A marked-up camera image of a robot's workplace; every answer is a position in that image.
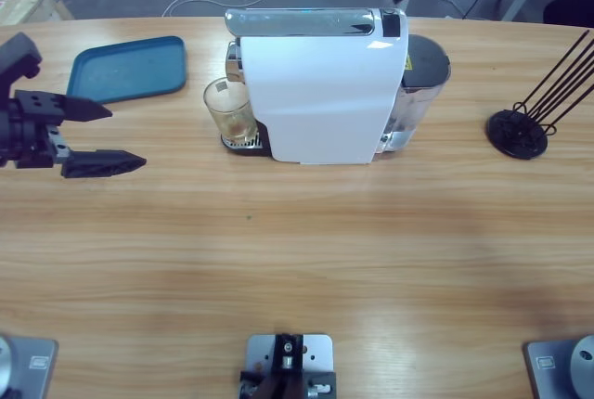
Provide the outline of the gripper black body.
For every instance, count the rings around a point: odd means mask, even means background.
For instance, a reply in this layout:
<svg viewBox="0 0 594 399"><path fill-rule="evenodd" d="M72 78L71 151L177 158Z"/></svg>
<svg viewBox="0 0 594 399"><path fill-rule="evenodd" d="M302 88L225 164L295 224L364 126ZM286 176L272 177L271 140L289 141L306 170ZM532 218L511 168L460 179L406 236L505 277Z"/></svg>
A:
<svg viewBox="0 0 594 399"><path fill-rule="evenodd" d="M17 90L1 103L1 166L52 168L71 150L58 127L66 120L63 95Z"/></svg>

